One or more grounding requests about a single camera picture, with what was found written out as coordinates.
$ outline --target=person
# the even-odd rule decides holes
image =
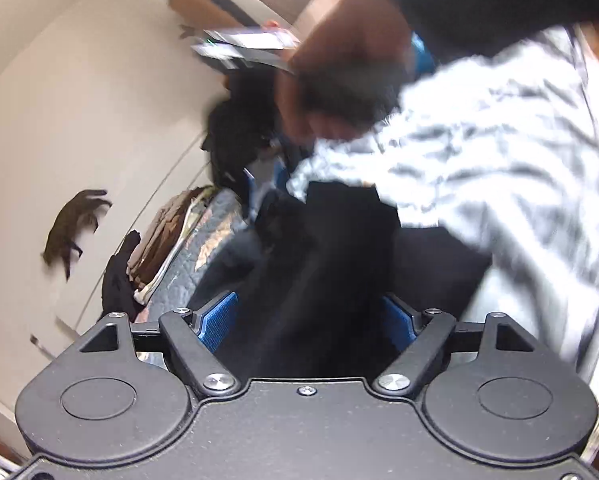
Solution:
[[[599,22],[599,0],[341,0],[288,60],[295,72],[346,62],[406,62],[416,32],[440,62],[493,56],[552,25]],[[279,73],[276,101],[298,144],[364,132],[342,118],[304,113],[297,80]]]

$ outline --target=gray blanket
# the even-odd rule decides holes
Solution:
[[[151,297],[148,320],[157,321],[164,312],[186,306],[213,256],[244,225],[234,193],[228,189],[220,191]]]
[[[577,58],[559,28],[446,66],[373,132],[318,141],[288,190],[373,184],[402,225],[491,253],[464,320],[506,312],[576,365],[599,311],[599,142]]]

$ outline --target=metal screw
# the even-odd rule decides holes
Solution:
[[[377,384],[385,390],[396,392],[398,390],[405,390],[411,385],[411,380],[405,375],[401,374],[386,374],[382,375],[378,380]]]
[[[204,379],[204,386],[209,390],[221,392],[234,384],[234,379],[228,374],[211,374]]]
[[[300,386],[297,389],[297,393],[304,397],[310,397],[317,393],[317,388],[313,386]]]

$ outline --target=blue object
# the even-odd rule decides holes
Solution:
[[[197,337],[211,352],[217,351],[219,344],[233,328],[236,307],[237,295],[231,292],[203,315]]]
[[[411,44],[415,50],[415,72],[418,76],[435,72],[435,60],[423,44],[422,38],[413,33]]]
[[[275,160],[275,168],[272,174],[272,181],[277,189],[286,189],[286,183],[290,178],[290,173],[286,169],[286,166],[281,161],[281,158]]]
[[[403,352],[415,338],[413,321],[394,301],[384,297],[384,315],[382,316],[382,330],[390,339],[395,348]]]
[[[211,352],[217,351],[221,342],[233,328],[237,305],[237,295],[231,292],[219,300],[215,306],[204,313],[198,313],[202,319],[197,337]],[[383,306],[383,332],[395,345],[395,348],[403,352],[417,337],[413,330],[413,322],[410,316],[389,298],[384,297]]]

